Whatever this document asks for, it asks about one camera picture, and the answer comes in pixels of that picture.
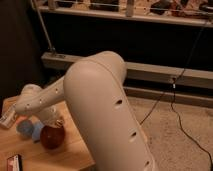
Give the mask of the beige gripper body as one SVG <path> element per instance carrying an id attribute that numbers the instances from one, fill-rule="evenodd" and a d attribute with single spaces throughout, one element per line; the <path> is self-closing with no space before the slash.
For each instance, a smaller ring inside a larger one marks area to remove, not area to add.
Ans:
<path id="1" fill-rule="evenodd" d="M 36 117 L 46 126 L 53 128 L 62 127 L 64 118 L 55 106 L 41 110 Z"/>

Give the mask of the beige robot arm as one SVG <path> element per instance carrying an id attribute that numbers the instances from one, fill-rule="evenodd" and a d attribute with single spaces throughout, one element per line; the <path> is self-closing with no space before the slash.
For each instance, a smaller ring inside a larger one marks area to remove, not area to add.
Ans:
<path id="1" fill-rule="evenodd" d="M 15 111 L 53 126 L 57 117 L 44 110 L 64 101 L 98 171 L 159 171 L 124 92 L 126 72 L 115 52 L 84 57 L 45 89 L 26 85 Z"/>

